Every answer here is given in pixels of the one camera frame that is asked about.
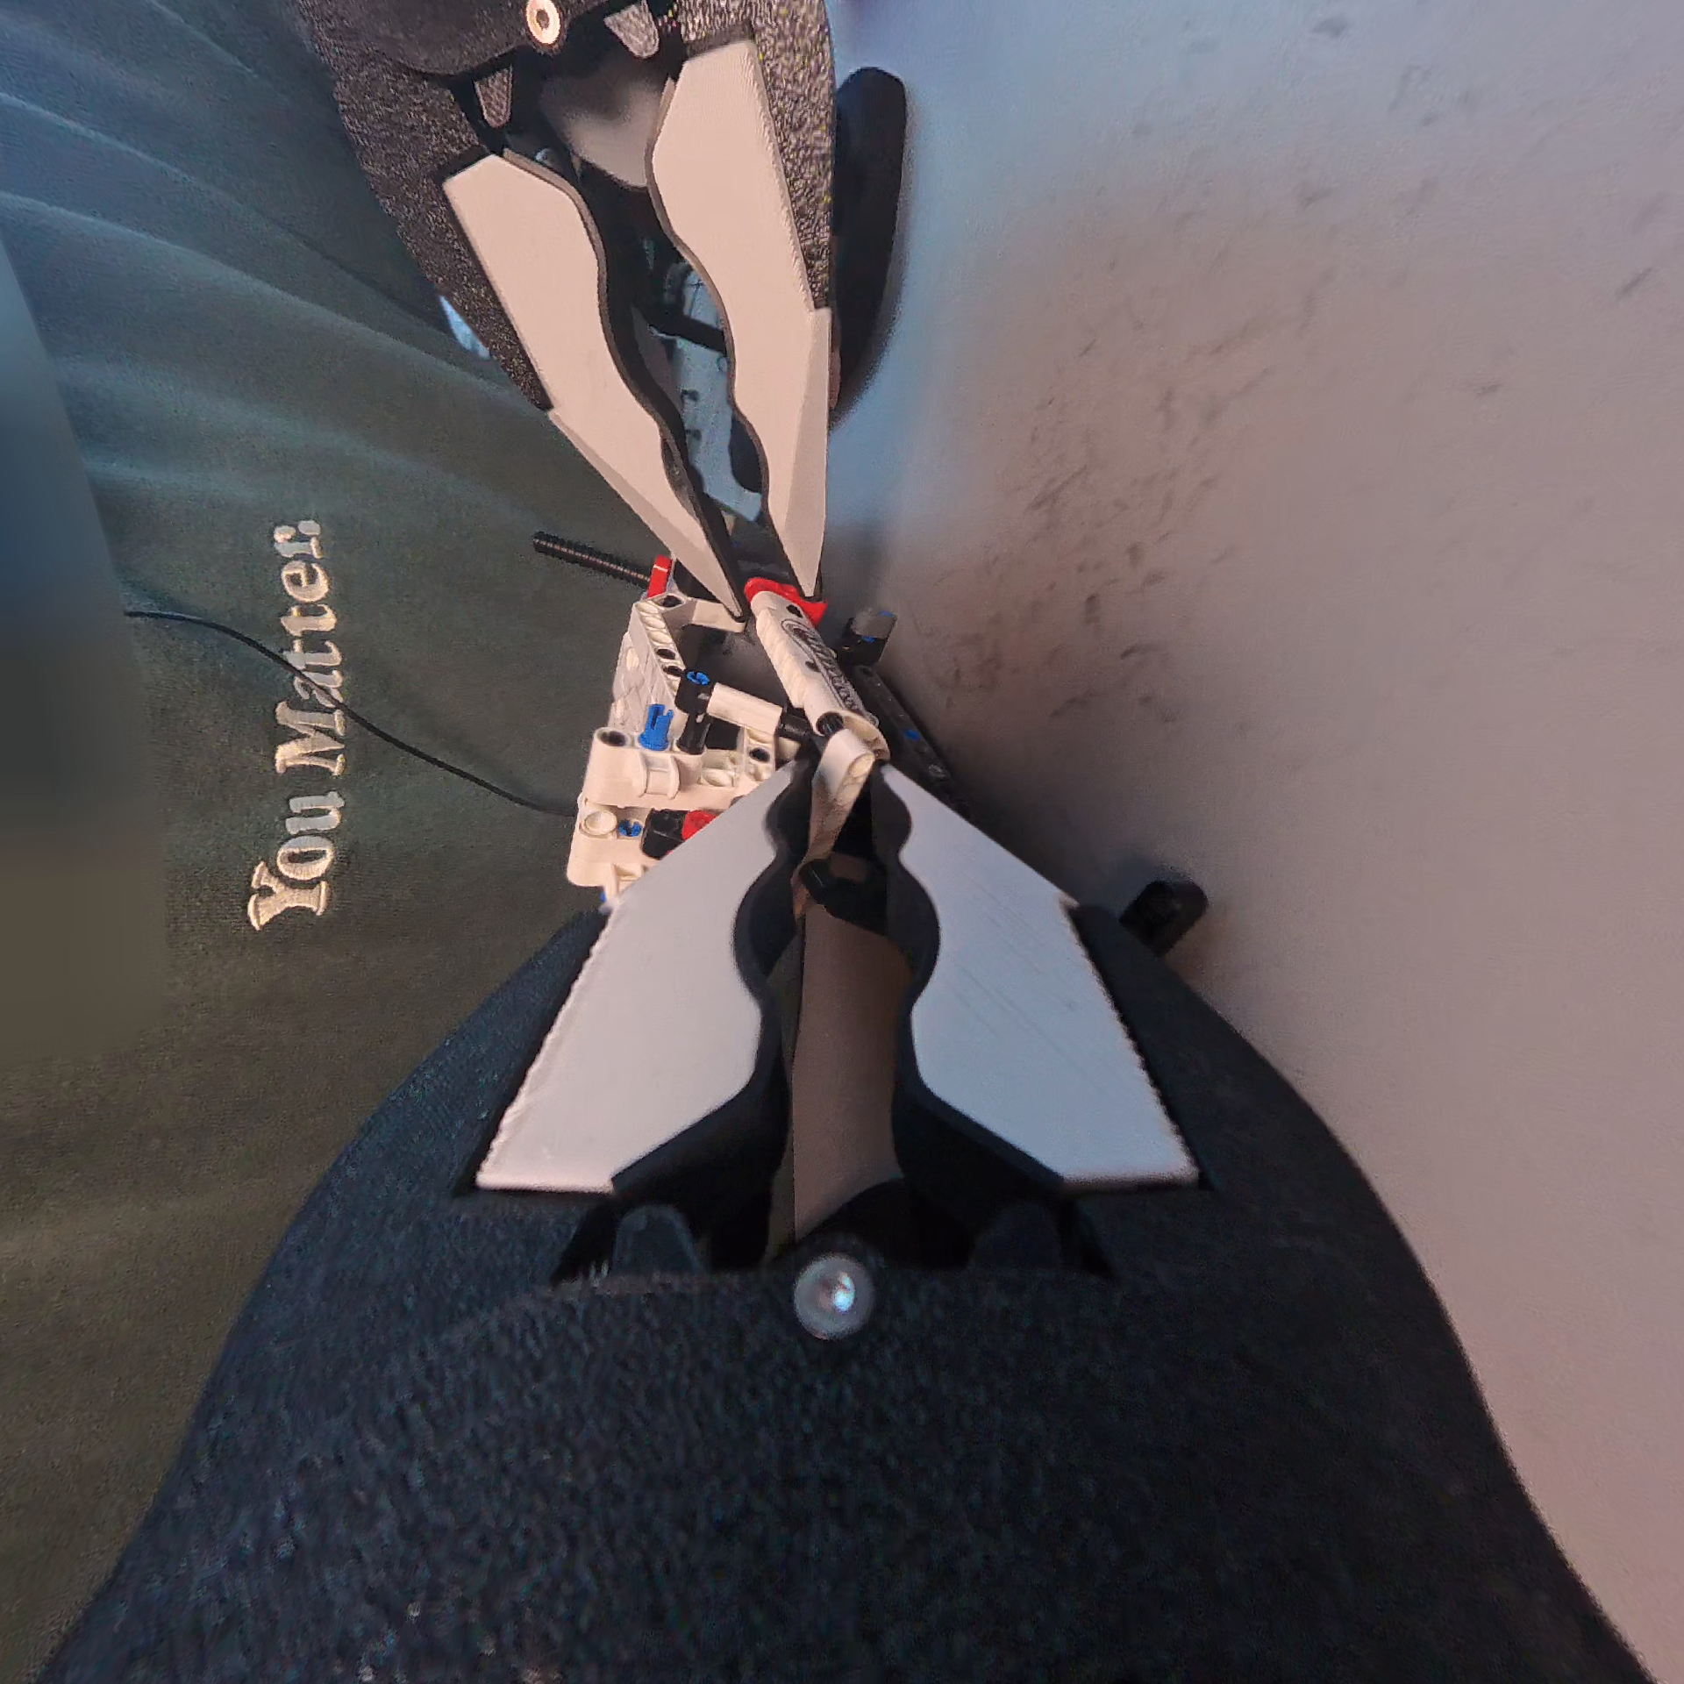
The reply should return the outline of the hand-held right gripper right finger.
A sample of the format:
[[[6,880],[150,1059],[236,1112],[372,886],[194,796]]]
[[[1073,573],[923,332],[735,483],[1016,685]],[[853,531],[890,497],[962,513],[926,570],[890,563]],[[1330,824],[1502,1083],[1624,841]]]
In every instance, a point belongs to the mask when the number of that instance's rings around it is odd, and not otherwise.
[[[1192,1186],[1073,901],[896,769],[878,774],[873,824],[920,973],[906,1050],[923,1090],[1058,1189]]]

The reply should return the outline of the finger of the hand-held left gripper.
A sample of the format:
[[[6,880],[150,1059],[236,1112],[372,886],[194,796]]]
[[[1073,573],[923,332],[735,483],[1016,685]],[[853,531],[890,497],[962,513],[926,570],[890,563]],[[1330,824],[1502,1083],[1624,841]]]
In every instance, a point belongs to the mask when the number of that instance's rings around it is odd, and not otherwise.
[[[693,497],[668,480],[668,429],[634,387],[640,349],[611,336],[605,265],[578,190],[528,158],[482,158],[441,184],[457,226],[536,371],[540,405],[697,582],[726,573]]]
[[[653,136],[649,190],[719,307],[732,405],[761,455],[763,510],[812,596],[824,535],[830,312],[809,301],[749,39],[683,61]]]

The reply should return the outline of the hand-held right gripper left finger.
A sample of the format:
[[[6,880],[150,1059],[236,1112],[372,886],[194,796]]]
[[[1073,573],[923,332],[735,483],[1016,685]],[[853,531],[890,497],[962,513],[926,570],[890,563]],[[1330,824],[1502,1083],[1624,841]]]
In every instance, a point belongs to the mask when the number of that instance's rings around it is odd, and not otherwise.
[[[615,1189],[746,1087],[761,1011],[735,920],[779,854],[767,814],[788,783],[761,783],[615,901],[498,1121],[482,1189]]]

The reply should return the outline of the brick-built truck model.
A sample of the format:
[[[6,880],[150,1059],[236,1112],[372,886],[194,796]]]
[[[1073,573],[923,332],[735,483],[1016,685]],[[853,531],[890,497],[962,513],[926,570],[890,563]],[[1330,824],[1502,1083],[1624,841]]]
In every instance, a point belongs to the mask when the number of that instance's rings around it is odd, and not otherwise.
[[[788,690],[753,628],[731,628],[722,607],[671,558],[631,563],[548,533],[535,533],[533,547],[638,590],[607,717],[585,760],[571,881],[604,899],[623,894],[773,771],[812,748],[812,725],[829,700],[870,716],[895,769],[963,813],[935,742],[878,673],[892,613],[857,613],[822,658],[817,656],[822,642],[812,635],[804,647],[807,677]]]

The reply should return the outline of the person's torso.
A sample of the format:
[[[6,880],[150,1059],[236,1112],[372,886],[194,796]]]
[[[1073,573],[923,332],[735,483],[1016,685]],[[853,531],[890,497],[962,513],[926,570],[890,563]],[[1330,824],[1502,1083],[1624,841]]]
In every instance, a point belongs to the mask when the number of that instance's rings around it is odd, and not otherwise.
[[[280,1232],[581,901],[620,499],[453,339],[290,5],[4,5],[4,1680]]]

